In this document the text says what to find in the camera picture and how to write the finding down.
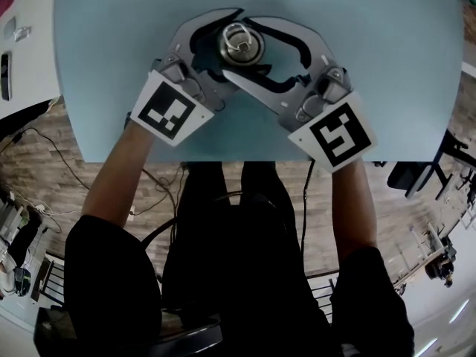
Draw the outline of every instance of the white wall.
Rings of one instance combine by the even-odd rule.
[[[0,357],[37,357],[33,334],[0,316]]]

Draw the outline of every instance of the black sleeve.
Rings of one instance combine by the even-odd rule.
[[[130,345],[158,338],[161,293],[141,242],[82,216],[65,247],[65,308],[78,340]]]
[[[340,344],[363,356],[414,355],[414,330],[376,248],[363,248],[341,265],[332,302],[332,329]]]

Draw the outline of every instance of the floor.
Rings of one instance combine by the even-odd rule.
[[[469,143],[469,152],[472,155],[476,155],[475,124],[476,80],[464,74],[449,128],[460,140]],[[35,120],[30,126],[34,126],[42,134],[51,138],[74,172],[86,185],[91,185],[101,164],[87,164],[82,160],[64,103],[59,102],[50,112]],[[0,147],[6,145],[8,141],[1,142]],[[393,166],[394,163],[388,163],[381,168],[369,163],[367,174],[378,217],[379,247],[391,277],[396,279],[402,271],[399,248],[405,252],[410,264],[416,263],[419,257],[409,228],[413,226],[416,231],[422,233],[430,222],[435,228],[442,229],[443,233],[449,231],[464,211],[466,193],[464,190],[458,192],[455,189],[455,186],[460,184],[461,167],[450,158],[445,157],[442,160],[442,167],[447,175],[453,172],[457,178],[450,191],[438,202],[434,201],[434,197],[440,190],[440,183],[436,176],[433,176],[425,188],[412,200],[407,200],[403,191],[390,189],[386,181]],[[165,177],[169,181],[174,180],[178,167],[178,164],[146,165],[146,169],[154,176]],[[229,190],[240,189],[241,168],[242,163],[223,165]],[[302,192],[308,168],[308,162],[286,162],[277,165],[277,171],[295,207],[299,236],[303,219]],[[180,177],[181,173],[178,173],[171,185],[175,195],[179,191]],[[23,198],[32,201],[35,205],[45,202],[55,213],[80,210],[87,193],[65,167],[54,147],[33,130],[27,131],[18,144],[9,146],[0,155],[0,181],[2,184],[10,185]],[[338,267],[332,235],[331,181],[329,173],[316,169],[309,185],[305,249],[307,274],[331,271]],[[149,208],[163,196],[164,194],[158,192],[154,183],[143,174],[134,200],[135,212]],[[173,207],[170,200],[165,199],[153,209],[127,222],[126,229],[137,238],[143,239],[172,215]],[[61,234],[47,232],[39,241],[38,255],[45,248],[54,253],[63,254],[68,232],[79,217],[79,212],[54,216],[61,227]],[[53,231],[59,230],[57,224],[50,218],[45,218],[45,223],[51,226]],[[147,250],[158,272],[163,269],[168,248],[169,234],[162,234]]]

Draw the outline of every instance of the metal canister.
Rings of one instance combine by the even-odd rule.
[[[233,66],[257,64],[265,53],[263,36],[241,22],[233,22],[219,36],[222,58]]]

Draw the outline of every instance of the forearm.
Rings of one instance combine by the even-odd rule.
[[[129,123],[94,180],[83,215],[124,227],[153,140],[146,129]]]
[[[377,224],[364,162],[332,175],[332,223],[339,262],[365,246],[376,246]]]

